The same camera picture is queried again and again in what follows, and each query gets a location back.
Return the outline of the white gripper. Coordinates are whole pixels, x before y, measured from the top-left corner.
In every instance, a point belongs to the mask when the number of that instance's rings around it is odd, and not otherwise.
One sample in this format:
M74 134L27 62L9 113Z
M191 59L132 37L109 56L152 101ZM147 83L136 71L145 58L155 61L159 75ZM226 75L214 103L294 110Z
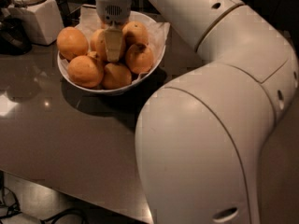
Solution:
M95 0L95 3L99 19L110 24L104 31L107 60L117 62L121 56L122 30L116 23L128 21L132 0Z

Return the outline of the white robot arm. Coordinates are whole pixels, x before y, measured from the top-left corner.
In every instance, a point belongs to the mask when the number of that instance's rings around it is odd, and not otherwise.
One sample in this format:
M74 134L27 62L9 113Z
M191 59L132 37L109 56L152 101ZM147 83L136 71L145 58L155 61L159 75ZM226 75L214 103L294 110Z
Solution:
M154 224L260 224L263 144L298 87L293 47L241 0L149 0L203 65L152 94L135 128ZM96 0L122 22L131 0Z

